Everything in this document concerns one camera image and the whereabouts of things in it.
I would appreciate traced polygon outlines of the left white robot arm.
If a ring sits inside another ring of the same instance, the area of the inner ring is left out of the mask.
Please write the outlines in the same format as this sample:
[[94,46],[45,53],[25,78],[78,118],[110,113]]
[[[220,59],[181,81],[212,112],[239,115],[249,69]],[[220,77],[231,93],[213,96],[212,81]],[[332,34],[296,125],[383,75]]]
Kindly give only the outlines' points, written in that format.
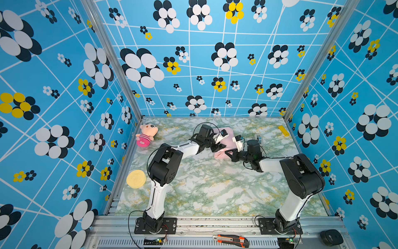
[[154,221],[160,220],[164,215],[164,201],[166,188],[177,175],[180,163],[183,159],[201,153],[209,148],[212,152],[217,152],[225,145],[222,140],[229,137],[229,133],[223,130],[217,130],[202,124],[198,133],[195,133],[187,142],[172,146],[163,143],[155,151],[149,166],[147,167],[151,183],[151,197],[148,208],[144,214]]

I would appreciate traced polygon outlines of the purple wrapping paper sheet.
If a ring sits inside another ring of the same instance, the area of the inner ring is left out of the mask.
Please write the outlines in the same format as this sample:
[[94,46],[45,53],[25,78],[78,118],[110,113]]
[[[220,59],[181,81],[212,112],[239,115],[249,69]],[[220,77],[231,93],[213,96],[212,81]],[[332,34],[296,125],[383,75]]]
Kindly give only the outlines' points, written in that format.
[[224,148],[214,152],[215,159],[231,159],[233,152],[243,150],[243,137],[235,135],[231,128],[222,128],[220,131],[225,130],[228,134],[226,138],[220,141],[220,144],[225,145]]

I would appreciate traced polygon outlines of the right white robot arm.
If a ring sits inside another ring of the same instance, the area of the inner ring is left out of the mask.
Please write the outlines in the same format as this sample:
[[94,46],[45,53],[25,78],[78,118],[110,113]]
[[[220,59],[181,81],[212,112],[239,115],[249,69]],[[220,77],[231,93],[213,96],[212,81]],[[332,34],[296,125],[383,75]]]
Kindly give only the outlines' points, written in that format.
[[284,204],[276,211],[274,224],[279,233],[297,225],[300,214],[308,201],[325,187],[320,172],[305,154],[290,157],[268,157],[256,140],[249,140],[246,149],[241,146],[225,151],[232,162],[242,161],[250,164],[251,169],[259,172],[283,173],[289,186]]

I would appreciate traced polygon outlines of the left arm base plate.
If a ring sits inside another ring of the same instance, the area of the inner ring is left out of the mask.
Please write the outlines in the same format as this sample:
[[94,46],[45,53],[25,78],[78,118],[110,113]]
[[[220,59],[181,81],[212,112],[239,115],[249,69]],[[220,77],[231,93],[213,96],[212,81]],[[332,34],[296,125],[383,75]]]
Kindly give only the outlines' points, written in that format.
[[148,212],[136,220],[135,234],[176,234],[177,218],[164,217],[164,213],[158,218],[152,218]]

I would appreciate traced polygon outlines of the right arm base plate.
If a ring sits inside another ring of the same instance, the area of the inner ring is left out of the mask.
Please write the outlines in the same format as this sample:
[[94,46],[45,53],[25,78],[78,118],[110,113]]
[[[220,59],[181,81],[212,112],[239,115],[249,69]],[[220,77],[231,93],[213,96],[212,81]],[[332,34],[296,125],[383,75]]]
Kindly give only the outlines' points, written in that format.
[[257,225],[262,235],[302,235],[299,220],[285,221],[283,217],[258,218]]

